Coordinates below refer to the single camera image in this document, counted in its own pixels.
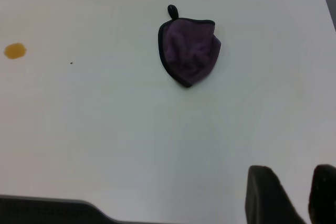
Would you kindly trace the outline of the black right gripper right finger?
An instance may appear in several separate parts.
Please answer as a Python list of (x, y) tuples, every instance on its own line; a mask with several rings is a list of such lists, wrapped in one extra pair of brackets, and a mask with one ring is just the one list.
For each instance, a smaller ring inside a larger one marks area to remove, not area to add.
[(314, 169), (308, 212), (311, 223), (335, 223), (335, 167), (323, 164)]

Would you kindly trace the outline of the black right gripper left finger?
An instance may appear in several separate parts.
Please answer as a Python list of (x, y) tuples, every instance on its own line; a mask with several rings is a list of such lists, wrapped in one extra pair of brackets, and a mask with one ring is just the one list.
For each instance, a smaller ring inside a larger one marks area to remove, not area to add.
[(248, 224), (304, 223), (279, 178), (266, 166), (248, 170), (245, 214)]

